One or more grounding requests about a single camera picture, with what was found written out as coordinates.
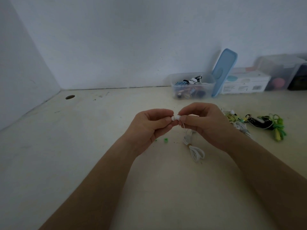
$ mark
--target forearm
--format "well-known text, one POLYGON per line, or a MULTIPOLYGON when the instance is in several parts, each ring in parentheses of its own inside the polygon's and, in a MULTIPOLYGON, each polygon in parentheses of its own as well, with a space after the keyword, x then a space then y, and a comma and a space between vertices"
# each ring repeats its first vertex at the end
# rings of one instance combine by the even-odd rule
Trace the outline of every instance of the forearm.
POLYGON ((236 162, 282 229, 307 225, 307 180, 245 135, 227 153, 236 162))
POLYGON ((136 155, 122 139, 40 229, 108 229, 136 155))

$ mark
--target container lid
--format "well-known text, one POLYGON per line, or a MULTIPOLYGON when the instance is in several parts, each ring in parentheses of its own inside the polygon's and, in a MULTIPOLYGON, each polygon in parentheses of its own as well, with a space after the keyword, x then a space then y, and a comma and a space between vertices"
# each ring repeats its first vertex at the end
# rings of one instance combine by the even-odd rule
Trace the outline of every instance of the container lid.
POLYGON ((220 55, 213 71, 212 76, 216 80, 214 85, 212 97, 216 97, 226 80, 228 73, 231 71, 235 63, 237 62, 238 54, 234 51, 226 48, 220 55))

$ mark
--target white wall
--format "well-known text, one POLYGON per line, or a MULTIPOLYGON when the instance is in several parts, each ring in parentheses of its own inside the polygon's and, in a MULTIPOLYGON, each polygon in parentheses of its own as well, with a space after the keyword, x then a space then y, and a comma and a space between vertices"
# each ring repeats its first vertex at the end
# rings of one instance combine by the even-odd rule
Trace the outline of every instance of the white wall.
POLYGON ((60 91, 9 0, 0 0, 0 130, 60 91))
POLYGON ((210 70, 307 52, 307 0, 11 0, 64 89, 168 85, 210 70))

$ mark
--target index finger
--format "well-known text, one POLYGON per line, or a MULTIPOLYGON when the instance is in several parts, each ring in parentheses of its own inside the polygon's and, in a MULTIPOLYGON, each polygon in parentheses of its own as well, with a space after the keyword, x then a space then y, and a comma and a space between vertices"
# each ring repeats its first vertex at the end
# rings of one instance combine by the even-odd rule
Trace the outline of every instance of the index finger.
POLYGON ((163 119, 167 116, 173 116, 174 112, 169 109, 151 109, 143 111, 143 113, 147 116, 149 120, 156 121, 159 119, 163 119))
POLYGON ((215 106, 213 103, 205 103, 205 102, 194 102, 178 112, 178 115, 198 115, 203 114, 206 116, 210 109, 215 106))

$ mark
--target transparent plastic box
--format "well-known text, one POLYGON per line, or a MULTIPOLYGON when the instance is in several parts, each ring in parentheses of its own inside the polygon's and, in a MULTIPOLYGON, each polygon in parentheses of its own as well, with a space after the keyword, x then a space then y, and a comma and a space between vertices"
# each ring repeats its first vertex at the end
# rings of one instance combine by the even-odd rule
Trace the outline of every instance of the transparent plastic box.
POLYGON ((201 99, 211 97, 213 87, 216 83, 214 77, 207 73, 174 73, 170 75, 173 97, 176 99, 201 99), (176 82, 191 80, 202 76, 198 84, 177 85, 176 82))
POLYGON ((265 91, 287 89, 297 70, 305 62, 288 54, 261 57, 257 69, 271 76, 265 91))

